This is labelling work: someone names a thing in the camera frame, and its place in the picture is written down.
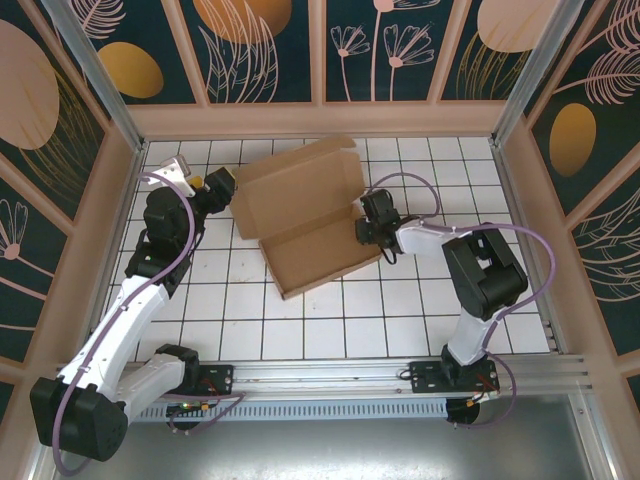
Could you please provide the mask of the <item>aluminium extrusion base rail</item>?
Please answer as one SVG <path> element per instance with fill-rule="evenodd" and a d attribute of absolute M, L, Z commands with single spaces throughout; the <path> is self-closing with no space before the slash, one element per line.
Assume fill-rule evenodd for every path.
<path fill-rule="evenodd" d="M 411 361 L 237 361 L 232 363 L 232 392 L 244 392 L 251 401 L 408 397 L 412 387 L 402 376 Z M 586 363 L 578 355 L 500 355 L 496 370 L 503 397 L 512 392 L 507 369 L 523 396 L 593 391 Z"/>

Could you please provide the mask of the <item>grey metal sheet panel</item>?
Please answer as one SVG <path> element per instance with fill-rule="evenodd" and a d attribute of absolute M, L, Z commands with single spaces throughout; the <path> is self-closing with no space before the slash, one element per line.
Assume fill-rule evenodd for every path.
<path fill-rule="evenodd" d="M 566 396 L 517 400 L 501 423 L 443 419 L 221 422 L 186 437 L 133 425 L 107 462 L 65 478 L 43 451 L 29 480 L 611 480 Z"/>

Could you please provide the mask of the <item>aluminium frame post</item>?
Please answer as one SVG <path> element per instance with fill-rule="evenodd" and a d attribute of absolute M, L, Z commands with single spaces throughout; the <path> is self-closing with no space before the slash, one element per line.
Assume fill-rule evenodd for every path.
<path fill-rule="evenodd" d="M 124 0 L 40 1 L 127 143 L 140 151 L 142 137 L 92 43 L 107 40 L 125 19 Z"/>
<path fill-rule="evenodd" d="M 554 9 L 494 127 L 490 141 L 493 151 L 499 150 L 508 140 L 524 108 L 558 56 L 567 35 L 580 15 L 584 1 L 560 0 Z"/>

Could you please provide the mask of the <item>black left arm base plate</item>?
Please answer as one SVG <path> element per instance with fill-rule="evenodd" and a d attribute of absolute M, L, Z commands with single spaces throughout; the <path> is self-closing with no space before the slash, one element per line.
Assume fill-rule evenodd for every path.
<path fill-rule="evenodd" d="M 161 395 L 162 398 L 191 398 L 203 400 L 230 395 L 233 389 L 232 365 L 187 365 L 180 385 Z"/>

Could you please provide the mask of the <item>brown cardboard paper box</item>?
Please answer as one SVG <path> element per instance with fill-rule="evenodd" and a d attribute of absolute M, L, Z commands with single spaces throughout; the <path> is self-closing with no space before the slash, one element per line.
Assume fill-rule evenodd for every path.
<path fill-rule="evenodd" d="M 365 180 L 354 140 L 333 136 L 235 170 L 230 204 L 239 235 L 255 240 L 287 300 L 378 261 L 355 222 Z"/>

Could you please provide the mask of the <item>small green circuit board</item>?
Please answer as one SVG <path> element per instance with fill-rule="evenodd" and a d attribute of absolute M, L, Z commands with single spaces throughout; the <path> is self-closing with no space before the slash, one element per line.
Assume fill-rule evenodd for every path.
<path fill-rule="evenodd" d="M 190 416 L 192 413 L 199 416 L 200 412 L 209 410 L 214 406 L 216 406 L 216 403 L 210 401 L 180 401 L 178 403 L 170 403 L 166 407 L 166 416 L 168 418 Z"/>

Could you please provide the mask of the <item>thin aluminium side rail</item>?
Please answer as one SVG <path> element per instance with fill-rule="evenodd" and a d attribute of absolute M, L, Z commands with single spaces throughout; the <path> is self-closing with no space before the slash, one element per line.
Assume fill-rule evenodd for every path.
<path fill-rule="evenodd" d="M 533 230 L 526 220 L 523 204 L 516 190 L 516 183 L 509 170 L 507 157 L 500 146 L 490 145 L 491 152 L 496 162 L 496 168 L 504 188 L 506 203 L 509 207 L 513 222 Z M 547 250 L 539 240 L 528 234 L 517 233 L 518 242 L 525 260 L 526 270 L 529 274 L 532 291 L 535 292 L 543 286 L 548 278 L 550 260 Z M 564 355 L 568 353 L 567 345 L 561 328 L 556 318 L 555 307 L 551 299 L 551 289 L 548 288 L 536 300 L 536 306 L 541 318 L 548 343 L 552 353 Z"/>

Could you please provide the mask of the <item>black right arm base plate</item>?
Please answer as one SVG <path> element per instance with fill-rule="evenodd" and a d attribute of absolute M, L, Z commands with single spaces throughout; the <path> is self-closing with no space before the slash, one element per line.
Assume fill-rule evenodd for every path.
<path fill-rule="evenodd" d="M 469 366 L 444 361 L 411 362 L 409 380 L 414 393 L 471 394 L 500 389 L 495 363 L 487 358 Z"/>

